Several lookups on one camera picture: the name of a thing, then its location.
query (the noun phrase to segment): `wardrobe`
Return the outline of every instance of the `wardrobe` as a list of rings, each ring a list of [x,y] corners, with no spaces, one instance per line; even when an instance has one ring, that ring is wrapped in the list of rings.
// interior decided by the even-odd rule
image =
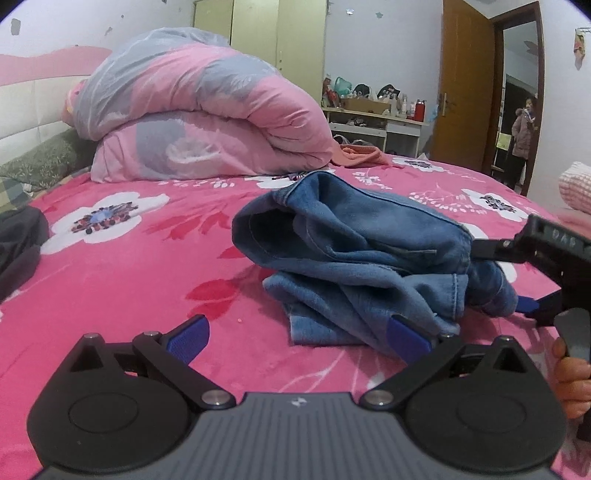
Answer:
[[[326,5],[326,0],[197,0],[194,26],[267,61],[320,103]]]

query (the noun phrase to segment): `plastic bag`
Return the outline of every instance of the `plastic bag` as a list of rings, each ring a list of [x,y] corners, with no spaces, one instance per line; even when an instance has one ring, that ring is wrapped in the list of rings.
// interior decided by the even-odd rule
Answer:
[[[335,92],[341,98],[350,94],[352,88],[353,84],[351,82],[347,82],[347,80],[345,80],[343,77],[337,77],[335,80]]]

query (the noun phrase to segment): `human hand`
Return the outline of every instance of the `human hand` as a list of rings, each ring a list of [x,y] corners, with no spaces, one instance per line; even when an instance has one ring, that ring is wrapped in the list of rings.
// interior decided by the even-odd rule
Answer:
[[[566,344],[558,338],[552,346],[558,359],[553,390],[570,419],[582,417],[591,408],[591,365],[581,358],[566,356]]]

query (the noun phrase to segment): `peeling paint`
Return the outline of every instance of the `peeling paint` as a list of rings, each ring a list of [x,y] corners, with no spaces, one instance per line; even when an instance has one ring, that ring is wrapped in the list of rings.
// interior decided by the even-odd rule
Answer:
[[[10,33],[18,35],[21,32],[21,21],[18,18],[13,18],[10,21]]]

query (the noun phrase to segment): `desk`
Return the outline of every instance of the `desk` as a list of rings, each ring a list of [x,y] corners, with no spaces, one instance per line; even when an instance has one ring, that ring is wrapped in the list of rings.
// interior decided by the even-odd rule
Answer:
[[[344,108],[323,108],[322,111],[326,115],[326,120],[329,123],[330,129],[333,132],[350,133],[358,135],[367,135],[369,137],[383,138],[382,151],[386,150],[386,143],[393,136],[403,135],[410,140],[410,149],[407,152],[400,152],[401,155],[414,157],[418,156],[418,142],[421,136],[421,128],[427,125],[425,122],[417,122],[406,118],[398,118],[389,115],[378,115],[377,113],[355,112],[353,110],[345,110]],[[350,118],[357,116],[380,119],[383,122],[383,127],[356,127],[355,125],[338,124],[330,121],[331,113],[338,113],[347,115]]]

